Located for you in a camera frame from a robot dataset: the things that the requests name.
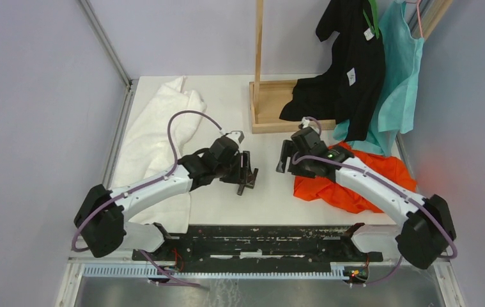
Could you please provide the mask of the dark metal faucet body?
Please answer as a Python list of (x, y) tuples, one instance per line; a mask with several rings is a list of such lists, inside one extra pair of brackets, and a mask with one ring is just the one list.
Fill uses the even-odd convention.
[(251, 170), (250, 168), (246, 168), (243, 170), (242, 175), (240, 177), (237, 195), (241, 196), (245, 188), (248, 188), (248, 189), (254, 188), (258, 171), (259, 171), (258, 168), (254, 168), (253, 170)]

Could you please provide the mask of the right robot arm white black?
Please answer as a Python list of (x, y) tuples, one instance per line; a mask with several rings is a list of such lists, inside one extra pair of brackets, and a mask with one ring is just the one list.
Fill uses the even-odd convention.
[(340, 145), (328, 147), (312, 127), (304, 127), (282, 143), (277, 172), (305, 178), (324, 178), (353, 191), (389, 216), (394, 226), (356, 226), (340, 244), (342, 256), (356, 261), (366, 252), (395, 246), (419, 269), (438, 258), (458, 255), (457, 238), (447, 201), (425, 197), (379, 174)]

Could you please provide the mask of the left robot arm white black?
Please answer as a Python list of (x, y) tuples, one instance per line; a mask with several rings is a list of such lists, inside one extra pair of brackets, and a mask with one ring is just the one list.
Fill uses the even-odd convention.
[(172, 168), (132, 185), (113, 190), (96, 185), (88, 191), (73, 220), (77, 236), (86, 247), (72, 249), (78, 253), (89, 251), (95, 258), (119, 249), (141, 249), (157, 260), (165, 260), (173, 250), (168, 231), (159, 222), (134, 223), (134, 216), (216, 179), (237, 185), (237, 194), (242, 195), (244, 189), (254, 188), (257, 175), (258, 169), (250, 163), (250, 152), (241, 151), (237, 141), (222, 136), (211, 147), (184, 155)]

